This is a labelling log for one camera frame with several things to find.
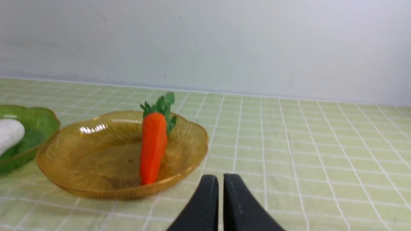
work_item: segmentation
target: orange carrot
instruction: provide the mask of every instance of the orange carrot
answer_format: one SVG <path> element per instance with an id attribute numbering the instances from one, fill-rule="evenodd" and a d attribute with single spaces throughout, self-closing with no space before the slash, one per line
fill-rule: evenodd
<path id="1" fill-rule="evenodd" d="M 174 93 L 161 96 L 156 104 L 140 105 L 143 112 L 143 139 L 140 157 L 141 184 L 157 181 L 161 160 L 166 152 L 168 135 L 177 118 L 171 117 L 170 107 L 174 103 Z"/>

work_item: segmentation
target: green glass bowl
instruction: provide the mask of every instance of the green glass bowl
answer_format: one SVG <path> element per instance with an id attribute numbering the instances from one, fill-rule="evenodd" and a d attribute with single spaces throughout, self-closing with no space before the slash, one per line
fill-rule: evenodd
<path id="1" fill-rule="evenodd" d="M 23 124 L 23 139 L 0 156 L 0 175 L 16 170 L 36 156 L 60 129 L 56 114 L 41 107 L 27 108 L 17 105 L 0 105 L 0 119 L 15 119 Z"/>

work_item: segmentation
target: amber glass bowl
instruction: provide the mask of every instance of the amber glass bowl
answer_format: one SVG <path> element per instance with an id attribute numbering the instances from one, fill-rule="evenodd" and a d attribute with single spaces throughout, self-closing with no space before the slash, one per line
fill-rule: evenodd
<path id="1" fill-rule="evenodd" d="M 159 179 L 140 185 L 140 111 L 120 111 L 63 128 L 39 150 L 37 165 L 63 190 L 90 199 L 132 200 L 181 181 L 208 152 L 208 134 L 178 116 L 162 160 Z"/>

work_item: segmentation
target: carrot leaves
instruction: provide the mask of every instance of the carrot leaves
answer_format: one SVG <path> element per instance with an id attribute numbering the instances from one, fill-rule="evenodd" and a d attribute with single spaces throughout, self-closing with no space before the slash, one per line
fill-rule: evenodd
<path id="1" fill-rule="evenodd" d="M 177 123 L 177 117 L 171 115 L 171 105 L 174 103 L 175 96 L 173 92 L 161 96 L 157 102 L 151 106 L 147 102 L 144 102 L 144 105 L 140 104 L 140 107 L 143 109 L 143 118 L 154 112 L 163 114 L 167 122 L 167 135 L 169 135 Z"/>

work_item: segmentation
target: wall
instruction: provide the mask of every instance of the wall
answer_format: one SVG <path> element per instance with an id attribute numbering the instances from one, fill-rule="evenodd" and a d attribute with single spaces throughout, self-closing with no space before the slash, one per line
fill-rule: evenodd
<path id="1" fill-rule="evenodd" d="M 2 0 L 0 75 L 411 105 L 409 0 Z"/>

